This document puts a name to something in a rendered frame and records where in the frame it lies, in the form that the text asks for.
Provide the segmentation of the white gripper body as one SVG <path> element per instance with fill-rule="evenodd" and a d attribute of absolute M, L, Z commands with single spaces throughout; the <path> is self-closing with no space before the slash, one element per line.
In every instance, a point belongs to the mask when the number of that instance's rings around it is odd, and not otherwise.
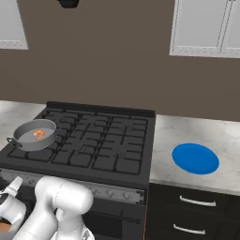
<path fill-rule="evenodd" d="M 20 176 L 17 176 L 4 190 L 5 193 L 8 193 L 12 196 L 18 194 L 18 190 L 23 183 L 23 179 Z"/>

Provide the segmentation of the orange shrimp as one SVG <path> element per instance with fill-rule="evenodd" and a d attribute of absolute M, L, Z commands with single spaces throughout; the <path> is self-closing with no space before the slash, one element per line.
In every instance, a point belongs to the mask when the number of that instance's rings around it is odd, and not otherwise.
<path fill-rule="evenodd" d="M 43 136 L 45 135 L 44 131 L 42 129 L 37 129 L 34 131 L 33 135 L 36 137 L 36 140 L 41 140 Z"/>

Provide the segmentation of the black gas stove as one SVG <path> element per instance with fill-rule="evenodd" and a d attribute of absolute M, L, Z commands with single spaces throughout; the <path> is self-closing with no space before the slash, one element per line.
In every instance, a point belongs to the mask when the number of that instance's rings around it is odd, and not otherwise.
<path fill-rule="evenodd" d="M 11 146 L 14 130 L 33 119 L 54 121 L 56 140 L 41 151 Z M 147 205 L 156 115 L 152 111 L 49 101 L 44 105 L 0 100 L 0 187 L 23 179 L 18 197 L 35 205 L 43 175 L 90 188 L 96 200 Z M 27 184 L 35 179 L 35 184 Z M 106 190 L 111 189 L 111 198 Z M 130 194 L 126 201 L 122 193 Z"/>

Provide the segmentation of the black oven door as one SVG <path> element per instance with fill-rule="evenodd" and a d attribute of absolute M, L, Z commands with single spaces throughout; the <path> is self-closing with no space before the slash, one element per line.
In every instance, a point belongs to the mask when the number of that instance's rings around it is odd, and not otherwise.
<path fill-rule="evenodd" d="M 90 214 L 90 211 L 139 218 L 140 224 L 126 222 L 111 217 Z M 89 212 L 82 216 L 86 227 L 96 240 L 143 240 L 146 207 L 132 203 L 96 200 Z"/>

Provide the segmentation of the black drawer front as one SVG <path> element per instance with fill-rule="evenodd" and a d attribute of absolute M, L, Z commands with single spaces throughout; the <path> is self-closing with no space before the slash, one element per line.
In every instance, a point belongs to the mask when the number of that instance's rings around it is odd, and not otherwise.
<path fill-rule="evenodd" d="M 182 202 L 179 199 L 180 195 L 191 200 L 203 202 L 215 201 L 217 206 L 209 207 Z M 229 214 L 232 199 L 233 197 L 227 194 L 185 187 L 151 184 L 149 187 L 147 215 L 156 215 L 160 210 L 173 210 L 174 212 L 225 218 Z"/>
<path fill-rule="evenodd" d="M 181 232 L 174 229 L 173 224 L 191 230 L 206 230 L 206 235 Z M 233 235 L 216 221 L 177 215 L 151 217 L 147 234 L 155 236 L 156 240 L 233 240 Z"/>

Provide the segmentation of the blue plate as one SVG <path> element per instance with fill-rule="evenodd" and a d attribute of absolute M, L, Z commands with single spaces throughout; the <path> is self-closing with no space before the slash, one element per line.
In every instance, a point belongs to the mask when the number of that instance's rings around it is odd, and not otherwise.
<path fill-rule="evenodd" d="M 172 160 L 182 170 L 194 174 L 210 174 L 219 167 L 218 156 L 206 146 L 194 142 L 175 146 Z"/>

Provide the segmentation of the black range hood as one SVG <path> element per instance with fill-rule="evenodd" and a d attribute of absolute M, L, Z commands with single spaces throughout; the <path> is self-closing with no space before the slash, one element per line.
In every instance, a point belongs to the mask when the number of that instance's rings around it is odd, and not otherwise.
<path fill-rule="evenodd" d="M 80 0 L 57 0 L 62 8 L 76 8 Z"/>

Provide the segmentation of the white wall cupboard door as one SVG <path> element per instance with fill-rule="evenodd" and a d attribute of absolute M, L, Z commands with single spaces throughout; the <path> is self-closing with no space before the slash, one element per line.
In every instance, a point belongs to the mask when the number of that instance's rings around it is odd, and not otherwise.
<path fill-rule="evenodd" d="M 240 58 L 240 0 L 231 0 L 221 53 L 230 58 Z"/>
<path fill-rule="evenodd" d="M 230 5 L 229 0 L 175 0 L 170 55 L 218 54 Z"/>
<path fill-rule="evenodd" d="M 28 49 L 18 0 L 0 0 L 0 49 Z"/>

